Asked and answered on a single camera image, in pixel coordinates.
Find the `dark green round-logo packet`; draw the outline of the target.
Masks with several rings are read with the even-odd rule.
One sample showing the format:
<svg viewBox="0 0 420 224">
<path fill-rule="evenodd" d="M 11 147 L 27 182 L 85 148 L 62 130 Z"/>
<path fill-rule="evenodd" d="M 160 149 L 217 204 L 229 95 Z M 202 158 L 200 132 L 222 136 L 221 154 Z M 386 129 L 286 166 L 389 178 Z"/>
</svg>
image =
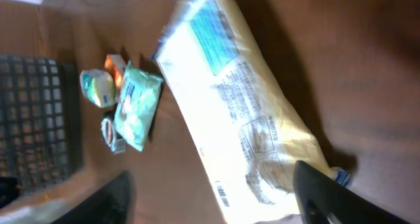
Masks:
<svg viewBox="0 0 420 224">
<path fill-rule="evenodd" d="M 116 131 L 114 122 L 115 112 L 107 111 L 103 113 L 100 123 L 100 132 L 102 142 L 110 149 L 112 154 L 121 154 L 125 152 L 126 142 L 124 138 Z"/>
</svg>

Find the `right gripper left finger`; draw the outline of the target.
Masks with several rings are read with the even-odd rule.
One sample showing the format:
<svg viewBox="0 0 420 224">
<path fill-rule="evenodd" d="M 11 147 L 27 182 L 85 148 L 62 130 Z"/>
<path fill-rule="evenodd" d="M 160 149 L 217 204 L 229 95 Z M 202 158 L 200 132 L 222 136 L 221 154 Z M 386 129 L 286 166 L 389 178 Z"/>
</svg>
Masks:
<svg viewBox="0 0 420 224">
<path fill-rule="evenodd" d="M 133 214 L 132 175 L 122 171 L 53 224 L 124 224 Z"/>
</svg>

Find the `teal wet wipes pack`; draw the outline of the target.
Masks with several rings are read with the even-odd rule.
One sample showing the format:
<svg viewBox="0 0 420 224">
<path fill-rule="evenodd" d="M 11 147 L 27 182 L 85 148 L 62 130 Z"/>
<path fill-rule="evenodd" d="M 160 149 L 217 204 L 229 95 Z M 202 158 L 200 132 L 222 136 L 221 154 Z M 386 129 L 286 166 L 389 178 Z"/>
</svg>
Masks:
<svg viewBox="0 0 420 224">
<path fill-rule="evenodd" d="M 158 107 L 163 78 L 128 63 L 123 76 L 114 125 L 125 141 L 143 150 Z"/>
</svg>

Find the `small teal packet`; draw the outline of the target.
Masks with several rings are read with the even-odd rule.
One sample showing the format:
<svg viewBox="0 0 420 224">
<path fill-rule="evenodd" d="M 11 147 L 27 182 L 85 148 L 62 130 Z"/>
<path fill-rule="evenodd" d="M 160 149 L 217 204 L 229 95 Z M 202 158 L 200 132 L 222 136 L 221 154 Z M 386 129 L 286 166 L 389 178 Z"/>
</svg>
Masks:
<svg viewBox="0 0 420 224">
<path fill-rule="evenodd" d="M 79 75 L 83 96 L 99 108 L 116 103 L 116 91 L 111 75 L 98 69 L 83 70 Z"/>
</svg>

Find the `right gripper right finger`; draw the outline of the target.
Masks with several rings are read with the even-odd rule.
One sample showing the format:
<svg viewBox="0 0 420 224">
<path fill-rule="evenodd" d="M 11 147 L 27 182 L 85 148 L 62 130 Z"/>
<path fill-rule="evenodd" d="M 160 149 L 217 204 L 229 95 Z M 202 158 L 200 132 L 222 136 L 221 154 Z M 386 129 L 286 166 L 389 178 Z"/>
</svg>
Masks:
<svg viewBox="0 0 420 224">
<path fill-rule="evenodd" d="M 295 164 L 293 189 L 303 223 L 405 223 L 364 200 L 304 161 Z"/>
</svg>

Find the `yellow snack bag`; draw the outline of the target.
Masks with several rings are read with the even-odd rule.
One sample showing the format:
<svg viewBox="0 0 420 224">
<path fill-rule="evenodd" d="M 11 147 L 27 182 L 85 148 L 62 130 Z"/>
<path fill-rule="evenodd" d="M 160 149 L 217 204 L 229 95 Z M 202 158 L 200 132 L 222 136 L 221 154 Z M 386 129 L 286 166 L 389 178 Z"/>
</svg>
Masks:
<svg viewBox="0 0 420 224">
<path fill-rule="evenodd" d="M 178 0 L 156 62 L 227 223 L 297 214 L 299 160 L 348 185 L 350 173 L 328 166 L 234 0 Z"/>
</svg>

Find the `small orange box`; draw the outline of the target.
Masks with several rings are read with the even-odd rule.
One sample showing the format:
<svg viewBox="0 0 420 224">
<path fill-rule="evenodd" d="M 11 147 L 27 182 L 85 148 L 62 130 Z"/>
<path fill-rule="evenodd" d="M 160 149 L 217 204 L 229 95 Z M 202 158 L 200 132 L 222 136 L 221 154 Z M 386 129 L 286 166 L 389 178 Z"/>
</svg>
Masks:
<svg viewBox="0 0 420 224">
<path fill-rule="evenodd" d="M 104 63 L 105 70 L 112 76 L 115 87 L 120 89 L 127 63 L 121 55 L 107 55 Z"/>
</svg>

